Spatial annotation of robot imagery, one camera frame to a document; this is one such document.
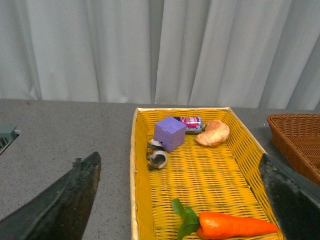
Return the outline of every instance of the purple cube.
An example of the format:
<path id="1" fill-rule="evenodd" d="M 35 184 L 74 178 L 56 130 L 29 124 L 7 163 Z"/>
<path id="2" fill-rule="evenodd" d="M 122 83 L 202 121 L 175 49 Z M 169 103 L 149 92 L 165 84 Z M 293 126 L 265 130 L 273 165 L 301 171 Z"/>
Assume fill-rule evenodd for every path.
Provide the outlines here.
<path id="1" fill-rule="evenodd" d="M 153 139 L 162 142 L 164 149 L 170 153 L 184 143 L 186 130 L 185 124 L 168 116 L 155 123 Z"/>

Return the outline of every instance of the white curtain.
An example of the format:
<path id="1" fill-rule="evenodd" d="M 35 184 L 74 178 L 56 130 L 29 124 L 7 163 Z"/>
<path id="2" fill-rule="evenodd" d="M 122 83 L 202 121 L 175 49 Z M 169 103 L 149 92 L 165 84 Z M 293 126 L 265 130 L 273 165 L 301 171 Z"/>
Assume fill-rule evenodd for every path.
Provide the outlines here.
<path id="1" fill-rule="evenodd" d="M 320 110 L 319 0 L 0 0 L 0 98 Z"/>

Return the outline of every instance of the soda can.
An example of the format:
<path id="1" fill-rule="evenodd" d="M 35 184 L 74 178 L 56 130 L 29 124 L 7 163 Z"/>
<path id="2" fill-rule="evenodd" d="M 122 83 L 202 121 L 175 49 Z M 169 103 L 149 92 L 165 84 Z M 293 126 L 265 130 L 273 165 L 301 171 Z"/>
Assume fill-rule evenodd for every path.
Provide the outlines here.
<path id="1" fill-rule="evenodd" d="M 174 118 L 186 125 L 186 132 L 201 133 L 203 123 L 200 116 L 174 116 Z"/>

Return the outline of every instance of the bread roll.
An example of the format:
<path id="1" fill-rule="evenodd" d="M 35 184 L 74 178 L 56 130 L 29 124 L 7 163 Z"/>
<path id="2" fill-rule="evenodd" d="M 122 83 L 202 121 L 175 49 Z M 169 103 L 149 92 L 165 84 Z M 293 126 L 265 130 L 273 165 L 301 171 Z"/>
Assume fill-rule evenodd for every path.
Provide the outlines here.
<path id="1" fill-rule="evenodd" d="M 195 140 L 203 146 L 216 147 L 230 135 L 229 126 L 220 120 L 208 121 L 203 128 L 205 128 L 204 132 L 195 137 Z"/>

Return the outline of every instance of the basket weave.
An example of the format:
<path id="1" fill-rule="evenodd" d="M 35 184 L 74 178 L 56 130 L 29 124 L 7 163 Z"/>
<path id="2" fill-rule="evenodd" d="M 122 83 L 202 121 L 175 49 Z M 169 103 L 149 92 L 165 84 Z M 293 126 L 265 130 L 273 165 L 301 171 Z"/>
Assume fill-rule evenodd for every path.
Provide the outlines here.
<path id="1" fill-rule="evenodd" d="M 320 185 L 320 114 L 273 114 L 267 121 L 272 141 L 293 168 Z"/>
<path id="2" fill-rule="evenodd" d="M 148 171 L 147 142 L 155 123 L 168 116 L 202 117 L 203 122 L 220 119 L 230 127 L 227 141 L 218 147 L 201 146 L 195 134 L 168 153 L 168 163 Z M 130 195 L 132 240 L 176 240 L 182 224 L 171 201 L 179 198 L 198 215 L 203 211 L 255 217 L 274 224 L 259 173 L 263 148 L 230 108 L 137 108 L 132 122 Z M 186 240 L 200 240 L 197 233 Z M 282 240 L 282 232 L 232 237 L 232 240 Z"/>

